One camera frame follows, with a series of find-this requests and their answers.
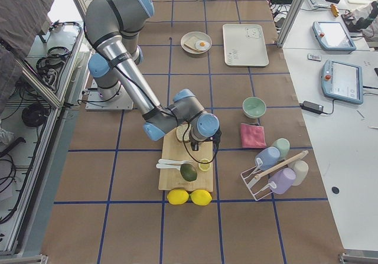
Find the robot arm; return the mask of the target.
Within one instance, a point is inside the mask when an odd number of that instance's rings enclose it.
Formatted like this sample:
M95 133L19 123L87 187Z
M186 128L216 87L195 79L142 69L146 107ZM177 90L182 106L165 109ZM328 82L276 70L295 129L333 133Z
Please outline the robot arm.
M163 138L186 122L190 125L193 151L199 149L201 142L219 144L218 118L205 110L191 90L181 90L171 105L162 107L139 71L133 59L135 52L129 49L138 49L139 32L153 15L152 0L93 0L84 20L86 38L136 104L145 120L143 129L151 140Z

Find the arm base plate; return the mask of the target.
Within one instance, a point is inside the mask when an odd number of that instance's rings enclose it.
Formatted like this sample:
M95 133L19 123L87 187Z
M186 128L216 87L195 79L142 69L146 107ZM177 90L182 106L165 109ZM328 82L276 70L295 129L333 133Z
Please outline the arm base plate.
M120 82L110 89L102 89L93 79L85 108L87 111L132 110L133 101Z

